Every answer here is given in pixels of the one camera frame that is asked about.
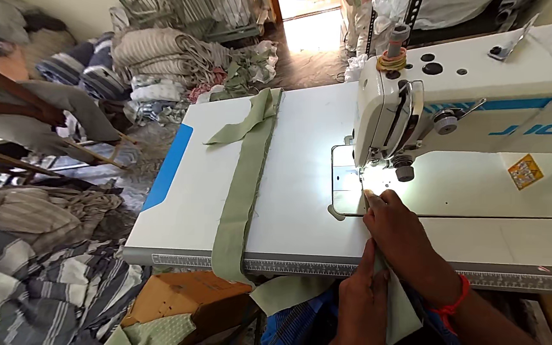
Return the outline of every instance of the metal rack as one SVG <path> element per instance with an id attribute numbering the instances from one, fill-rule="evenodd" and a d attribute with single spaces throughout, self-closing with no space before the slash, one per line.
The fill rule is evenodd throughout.
<path id="1" fill-rule="evenodd" d="M 129 24 L 172 27 L 207 42 L 261 34 L 260 0 L 119 0 Z"/>

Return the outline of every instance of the metal handle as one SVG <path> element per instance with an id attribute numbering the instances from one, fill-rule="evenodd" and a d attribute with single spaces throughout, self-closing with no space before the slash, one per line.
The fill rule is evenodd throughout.
<path id="1" fill-rule="evenodd" d="M 470 114 L 471 112 L 475 111 L 479 108 L 479 106 L 482 106 L 485 102 L 487 102 L 487 98 L 481 98 L 478 102 L 474 103 L 473 106 L 469 107 L 463 115 L 461 115 L 457 120 L 463 119 L 467 114 Z"/>

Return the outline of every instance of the light green fabric strip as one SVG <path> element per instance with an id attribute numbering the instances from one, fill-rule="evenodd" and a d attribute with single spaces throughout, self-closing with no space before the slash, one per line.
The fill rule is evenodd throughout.
<path id="1" fill-rule="evenodd" d="M 404 292 L 402 283 L 391 271 L 387 285 L 387 345 L 393 345 L 423 325 Z"/>
<path id="2" fill-rule="evenodd" d="M 241 144 L 240 158 L 229 186 L 212 247 L 211 263 L 214 274 L 225 280 L 241 282 L 253 287 L 255 285 L 243 273 L 243 256 L 257 189 L 263 173 L 267 149 L 272 139 L 276 121 L 276 116 L 273 115 L 277 112 L 280 94 L 280 89 L 264 89 L 259 95 L 251 98 L 252 107 L 247 118 L 263 120 L 255 123 L 248 133 L 244 133 L 245 136 L 242 135 L 244 140 Z M 231 133 L 237 137 L 240 132 L 234 130 Z"/>
<path id="3" fill-rule="evenodd" d="M 333 278 L 286 276 L 278 277 L 258 286 L 250 297 L 263 310 L 265 315 L 272 316 L 299 303 L 311 300 L 325 292 Z"/>
<path id="4" fill-rule="evenodd" d="M 106 345 L 176 345 L 195 331 L 190 314 L 158 318 L 122 329 L 118 326 Z"/>
<path id="5" fill-rule="evenodd" d="M 280 89 L 272 91 L 278 91 L 278 97 L 280 97 Z M 205 145 L 230 144 L 241 140 L 251 129 L 253 129 L 253 127 L 255 127 L 255 125 L 257 125 L 257 123 L 276 115 L 273 100 L 274 98 L 272 98 L 272 92 L 269 88 L 261 90 L 258 95 L 250 99 L 252 105 L 244 121 L 234 125 L 225 125 L 220 131 L 212 136 Z"/>

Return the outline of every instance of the hand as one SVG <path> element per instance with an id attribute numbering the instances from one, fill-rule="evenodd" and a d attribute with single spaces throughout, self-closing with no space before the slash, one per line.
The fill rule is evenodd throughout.
<path id="1" fill-rule="evenodd" d="M 418 216 L 392 190 L 364 193 L 370 209 L 363 222 L 395 273 L 437 308 L 456 302 L 459 276 L 433 250 Z"/>
<path id="2" fill-rule="evenodd" d="M 389 270 L 374 276 L 373 239 L 365 250 L 355 273 L 340 284 L 338 331 L 333 345 L 380 344 L 387 336 L 387 280 Z"/>
<path id="3" fill-rule="evenodd" d="M 48 124 L 58 127 L 65 126 L 65 114 L 61 109 L 58 109 L 50 104 L 40 106 L 40 110 L 45 119 L 48 120 Z"/>

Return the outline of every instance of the yellow label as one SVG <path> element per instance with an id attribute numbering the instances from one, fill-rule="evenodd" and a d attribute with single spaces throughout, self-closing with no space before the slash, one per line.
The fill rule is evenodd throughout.
<path id="1" fill-rule="evenodd" d="M 521 158 L 515 165 L 508 169 L 512 181 L 515 182 L 519 190 L 524 189 L 528 185 L 538 181 L 544 175 L 542 175 L 541 169 L 538 164 L 533 160 L 532 155 L 529 153 Z"/>

